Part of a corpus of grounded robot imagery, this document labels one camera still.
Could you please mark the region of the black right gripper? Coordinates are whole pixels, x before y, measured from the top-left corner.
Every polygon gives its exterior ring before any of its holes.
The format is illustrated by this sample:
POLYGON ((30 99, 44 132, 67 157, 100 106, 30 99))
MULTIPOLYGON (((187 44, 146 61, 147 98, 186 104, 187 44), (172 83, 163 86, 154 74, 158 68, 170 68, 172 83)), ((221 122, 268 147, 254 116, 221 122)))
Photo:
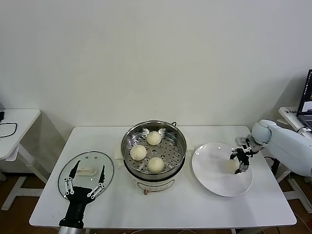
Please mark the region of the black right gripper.
POLYGON ((232 150, 232 153, 230 155, 230 160, 234 160, 235 158, 238 159, 240 165, 238 169, 235 171, 235 174, 244 173, 249 168, 249 157, 251 153, 250 150, 245 150, 243 148, 236 148, 232 150))

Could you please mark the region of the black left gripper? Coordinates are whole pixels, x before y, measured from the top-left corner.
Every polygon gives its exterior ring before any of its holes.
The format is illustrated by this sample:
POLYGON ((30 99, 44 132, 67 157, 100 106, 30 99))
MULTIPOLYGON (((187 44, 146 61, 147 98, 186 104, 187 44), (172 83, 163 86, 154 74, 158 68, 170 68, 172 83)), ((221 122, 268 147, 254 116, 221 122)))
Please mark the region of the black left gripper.
POLYGON ((70 228, 83 228, 83 217, 86 206, 93 202, 105 189, 105 166, 102 166, 98 185, 92 190, 80 186, 73 186, 73 179, 78 170, 80 160, 71 169, 69 175, 64 178, 65 195, 69 200, 69 206, 65 217, 59 222, 60 226, 70 228))

